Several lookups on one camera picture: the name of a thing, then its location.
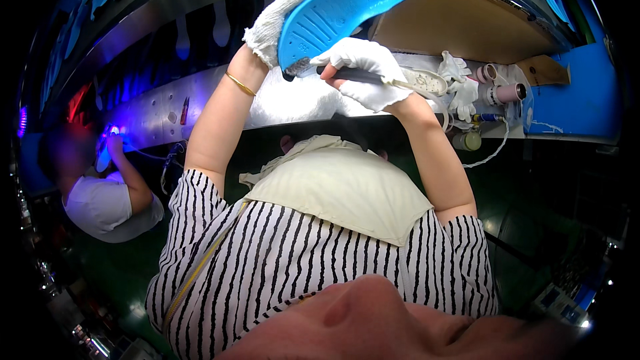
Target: white glove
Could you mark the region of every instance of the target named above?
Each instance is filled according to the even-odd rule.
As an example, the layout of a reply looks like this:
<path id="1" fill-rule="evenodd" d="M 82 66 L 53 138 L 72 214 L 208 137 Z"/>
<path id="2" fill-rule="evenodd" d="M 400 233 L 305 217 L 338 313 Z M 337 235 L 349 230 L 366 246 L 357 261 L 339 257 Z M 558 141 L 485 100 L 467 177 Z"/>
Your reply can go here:
<path id="1" fill-rule="evenodd" d="M 442 58 L 443 60 L 438 66 L 438 74 L 444 78 L 444 81 L 450 82 L 453 78 L 458 82 L 464 82 L 464 76 L 471 75 L 471 70 L 466 68 L 466 61 L 459 57 L 453 57 L 448 50 L 442 52 Z"/>
<path id="2" fill-rule="evenodd" d="M 278 39 L 284 17 L 303 0 L 275 0 L 258 16 L 251 28 L 244 29 L 242 40 L 269 69 L 278 66 Z"/>
<path id="3" fill-rule="evenodd" d="M 478 83 L 471 78 L 465 78 L 464 82 L 453 81 L 447 92 L 455 92 L 456 95 L 449 104 L 449 109 L 457 109 L 460 120 L 471 122 L 471 115 L 476 113 L 474 102 L 478 99 Z"/>
<path id="4" fill-rule="evenodd" d="M 360 68 L 379 74 L 386 79 L 406 82 L 404 74 L 389 49 L 376 42 L 357 38 L 342 38 L 326 52 L 311 59 L 313 66 L 331 63 L 340 69 L 343 66 Z M 338 88 L 341 94 L 358 101 L 365 108 L 379 112 L 396 101 L 404 100 L 411 93 L 408 89 L 390 85 L 346 81 Z"/>

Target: gold bangle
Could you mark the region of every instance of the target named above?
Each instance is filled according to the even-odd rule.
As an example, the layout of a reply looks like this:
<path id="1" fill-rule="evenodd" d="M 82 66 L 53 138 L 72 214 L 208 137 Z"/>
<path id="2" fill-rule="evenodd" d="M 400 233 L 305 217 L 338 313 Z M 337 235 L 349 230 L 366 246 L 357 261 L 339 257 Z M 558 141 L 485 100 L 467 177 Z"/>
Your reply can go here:
<path id="1" fill-rule="evenodd" d="M 247 88 L 242 82 L 238 81 L 235 76 L 229 74 L 228 71 L 225 71 L 225 74 L 229 78 L 231 78 L 231 81 L 235 82 L 236 85 L 238 85 L 238 87 L 240 87 L 240 89 L 242 89 L 244 93 L 246 93 L 249 96 L 255 96 L 255 93 L 253 93 L 251 89 Z"/>

